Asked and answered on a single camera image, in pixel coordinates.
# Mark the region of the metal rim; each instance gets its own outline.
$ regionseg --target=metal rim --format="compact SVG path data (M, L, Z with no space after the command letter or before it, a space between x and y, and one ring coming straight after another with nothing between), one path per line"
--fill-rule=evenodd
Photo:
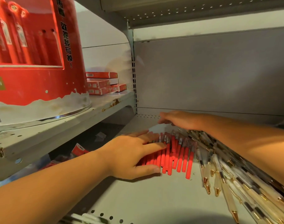
M20 129L20 128L25 128L25 127L32 127L32 126L37 126L37 125L61 120L61 119L79 114L81 112L84 112L84 111L88 110L89 108L91 108L91 106L92 106L92 103L90 103L89 105L87 105L83 108L77 109L75 111L68 112L68 113L65 113L65 114L62 114L62 115L58 115L58 116L45 118L45 119L37 119L37 120L28 121L28 122L0 125L0 131L7 131L7 130L15 130L15 129Z

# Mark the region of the metal shelf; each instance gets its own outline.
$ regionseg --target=metal shelf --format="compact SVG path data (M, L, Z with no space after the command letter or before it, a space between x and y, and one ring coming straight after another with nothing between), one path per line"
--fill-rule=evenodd
M284 0L76 0L124 30L284 8Z
M135 106L133 91L90 96L92 107L77 115L0 132L0 180L4 180L125 106Z
M120 134L147 129L157 121L157 116L136 115ZM172 128L171 125L159 125L151 130L162 132ZM175 170L171 176L163 174L136 181L107 178L71 212L82 214L93 210L94 215L102 216L111 224L121 223L121 219L124 224L234 224L223 194L215 197L213 183L214 178L211 180L212 193L208 195L201 187L200 168L194 159L191 180L185 179L185 173ZM246 209L237 200L235 203L240 223L254 224L255 221Z

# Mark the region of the forearm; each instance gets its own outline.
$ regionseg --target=forearm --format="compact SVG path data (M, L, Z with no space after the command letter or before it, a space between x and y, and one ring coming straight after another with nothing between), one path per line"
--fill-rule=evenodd
M199 115L212 135L284 185L284 130L213 115Z
M57 223L108 175L94 151L7 184L0 188L0 224Z

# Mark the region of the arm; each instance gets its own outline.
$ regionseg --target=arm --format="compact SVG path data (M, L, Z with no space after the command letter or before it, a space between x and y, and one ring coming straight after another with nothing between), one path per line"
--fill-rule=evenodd
M209 114L161 113L159 123L205 131L284 185L284 130Z
M165 148L143 145L158 134L119 136L102 148L0 187L0 224L57 223L100 181L112 175L134 179L159 173L155 165L138 166L147 154Z

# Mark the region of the hand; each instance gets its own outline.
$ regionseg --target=hand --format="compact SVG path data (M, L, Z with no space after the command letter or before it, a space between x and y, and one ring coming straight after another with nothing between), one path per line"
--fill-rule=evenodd
M159 124L173 124L177 127L186 130L201 130L200 129L200 116L201 114L183 112L183 111L171 111L169 113L160 113Z
M160 173L156 165L136 166L144 156L165 149L163 143L151 143L159 138L159 134L142 131L130 135L121 135L96 150L107 163L109 174L116 178L135 179L138 177Z

